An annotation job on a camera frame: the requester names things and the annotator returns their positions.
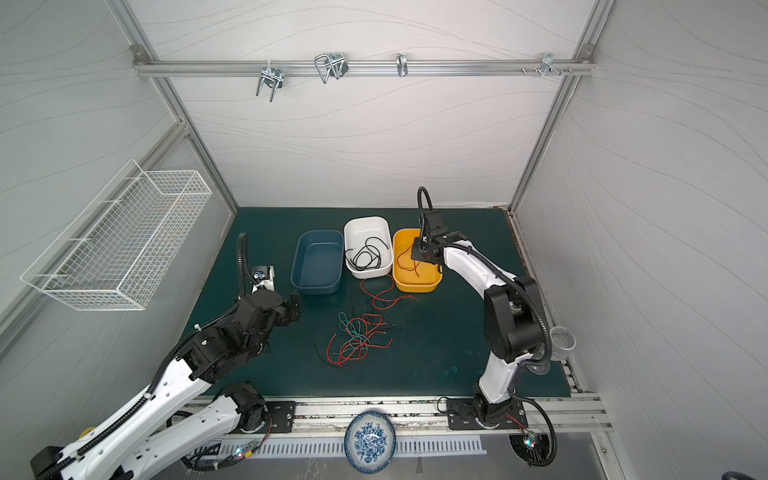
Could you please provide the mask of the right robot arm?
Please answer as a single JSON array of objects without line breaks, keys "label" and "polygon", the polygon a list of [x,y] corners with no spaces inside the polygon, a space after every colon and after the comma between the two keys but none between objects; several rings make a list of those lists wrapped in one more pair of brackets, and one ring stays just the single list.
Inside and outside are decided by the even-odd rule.
[{"label": "right robot arm", "polygon": [[527,370],[549,371],[553,344],[536,281],[503,270],[461,232],[446,227],[426,187],[417,190],[419,236],[413,260],[458,274],[483,300],[484,337],[490,354],[471,402],[479,425],[498,426],[514,402],[516,385]]}]

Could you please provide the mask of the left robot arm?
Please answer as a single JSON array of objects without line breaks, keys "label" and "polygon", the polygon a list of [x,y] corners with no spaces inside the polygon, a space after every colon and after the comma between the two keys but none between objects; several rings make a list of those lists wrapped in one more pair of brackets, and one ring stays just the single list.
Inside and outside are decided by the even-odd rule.
[{"label": "left robot arm", "polygon": [[183,455],[229,433],[269,429],[272,414],[249,382],[224,388],[196,413],[167,420],[200,393],[268,349],[272,331],[299,320],[299,297],[274,290],[274,269],[248,263],[236,245],[239,292],[225,313],[183,337],[163,358],[149,385],[107,420],[63,446],[48,446],[30,465],[37,479],[150,479]]}]

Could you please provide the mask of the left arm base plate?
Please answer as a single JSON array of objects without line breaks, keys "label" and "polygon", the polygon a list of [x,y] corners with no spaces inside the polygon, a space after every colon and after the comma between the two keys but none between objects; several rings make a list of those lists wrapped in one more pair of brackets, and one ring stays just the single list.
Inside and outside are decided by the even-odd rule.
[{"label": "left arm base plate", "polygon": [[234,432],[238,434],[290,433],[296,407],[295,401],[266,401],[263,405],[242,414]]}]

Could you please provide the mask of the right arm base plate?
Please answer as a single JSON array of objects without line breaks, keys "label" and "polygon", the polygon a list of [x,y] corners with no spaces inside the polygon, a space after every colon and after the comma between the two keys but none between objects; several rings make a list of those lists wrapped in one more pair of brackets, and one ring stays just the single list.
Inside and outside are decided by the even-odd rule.
[{"label": "right arm base plate", "polygon": [[448,428],[453,431],[528,429],[522,402],[513,398],[491,404],[482,396],[441,397],[436,407],[447,417]]}]

